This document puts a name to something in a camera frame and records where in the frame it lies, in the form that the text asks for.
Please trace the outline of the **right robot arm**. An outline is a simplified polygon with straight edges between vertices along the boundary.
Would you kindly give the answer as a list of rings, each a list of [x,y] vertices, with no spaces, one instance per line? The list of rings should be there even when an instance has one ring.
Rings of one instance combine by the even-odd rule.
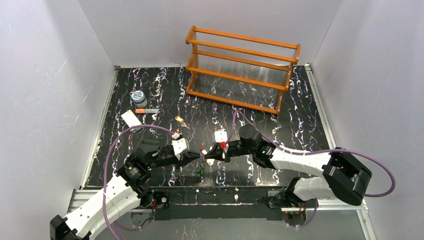
[[[229,162],[232,157],[250,155],[262,168],[292,170],[309,174],[295,177],[287,187],[270,191],[261,201],[270,208],[299,207],[310,200],[340,200],[352,206],[363,202],[372,178],[371,171],[342,148],[333,152],[292,152],[266,139],[252,125],[239,129],[239,139],[229,141],[225,131],[214,134],[215,145],[205,158]]]

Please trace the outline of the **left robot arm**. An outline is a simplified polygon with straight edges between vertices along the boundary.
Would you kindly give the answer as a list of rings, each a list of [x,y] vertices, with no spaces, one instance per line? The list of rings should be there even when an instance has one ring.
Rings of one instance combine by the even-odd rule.
[[[170,195],[149,185],[152,169],[169,165],[185,166],[201,158],[180,138],[160,147],[157,139],[146,139],[131,153],[104,187],[66,216],[50,221],[52,240],[93,240],[101,231],[133,209],[168,208]]]

